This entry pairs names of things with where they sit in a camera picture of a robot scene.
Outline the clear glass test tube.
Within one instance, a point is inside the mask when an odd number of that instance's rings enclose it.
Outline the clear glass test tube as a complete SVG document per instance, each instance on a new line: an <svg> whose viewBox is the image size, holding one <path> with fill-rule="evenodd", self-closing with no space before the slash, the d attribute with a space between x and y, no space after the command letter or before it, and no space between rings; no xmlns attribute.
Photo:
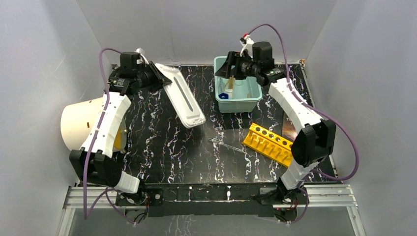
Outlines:
<svg viewBox="0 0 417 236"><path fill-rule="evenodd" d="M241 152L241 153L245 153L245 151L242 148L237 148L231 145L228 145L220 140L214 139L214 138L208 138L208 140L214 144L218 144L220 146L223 146L227 149L233 150L233 151L237 151L237 152Z"/></svg>

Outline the blue capped glass tube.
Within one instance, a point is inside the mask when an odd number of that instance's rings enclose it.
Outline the blue capped glass tube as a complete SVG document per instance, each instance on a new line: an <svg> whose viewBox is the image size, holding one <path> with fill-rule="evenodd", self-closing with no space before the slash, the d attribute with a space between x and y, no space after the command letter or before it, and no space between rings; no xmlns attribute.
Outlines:
<svg viewBox="0 0 417 236"><path fill-rule="evenodd" d="M220 93L218 95L219 99L229 99L229 94L228 93Z"/></svg>

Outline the white bin lid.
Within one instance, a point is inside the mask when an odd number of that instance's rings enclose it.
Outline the white bin lid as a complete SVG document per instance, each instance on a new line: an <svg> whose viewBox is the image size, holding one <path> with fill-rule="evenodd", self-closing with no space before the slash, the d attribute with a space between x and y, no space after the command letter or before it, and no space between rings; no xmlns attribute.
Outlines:
<svg viewBox="0 0 417 236"><path fill-rule="evenodd" d="M163 88L181 123L186 128L192 128L205 123L206 117L181 71L160 63L156 63L155 66L171 82L168 85L164 85Z"/></svg>

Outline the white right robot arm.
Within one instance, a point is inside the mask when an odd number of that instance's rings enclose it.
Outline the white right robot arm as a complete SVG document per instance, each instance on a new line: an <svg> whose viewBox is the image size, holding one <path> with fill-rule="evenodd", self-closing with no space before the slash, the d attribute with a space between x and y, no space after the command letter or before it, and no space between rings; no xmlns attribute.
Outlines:
<svg viewBox="0 0 417 236"><path fill-rule="evenodd" d="M282 71L275 65L272 46L266 41L252 43L240 52L229 51L225 62L215 72L216 76L225 79L256 78L259 85L269 88L269 95L292 121L297 131L291 147L293 159L278 179L277 188L265 195L284 204L303 191L307 176L332 154L336 133L335 122L324 119L302 99L288 72L288 68Z"/></svg>

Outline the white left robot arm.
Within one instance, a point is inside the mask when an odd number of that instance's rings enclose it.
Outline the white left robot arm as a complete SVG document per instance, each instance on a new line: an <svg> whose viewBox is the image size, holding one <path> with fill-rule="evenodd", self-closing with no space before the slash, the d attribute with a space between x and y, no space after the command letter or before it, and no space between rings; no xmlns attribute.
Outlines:
<svg viewBox="0 0 417 236"><path fill-rule="evenodd" d="M105 88L95 124L80 148L71 150L69 160L83 183L84 191L89 183L105 186L140 205L147 198L145 185L112 159L114 141L133 97L141 89L157 91L170 82L155 63L146 59L142 49L119 55L120 66L109 77L102 74Z"/></svg>

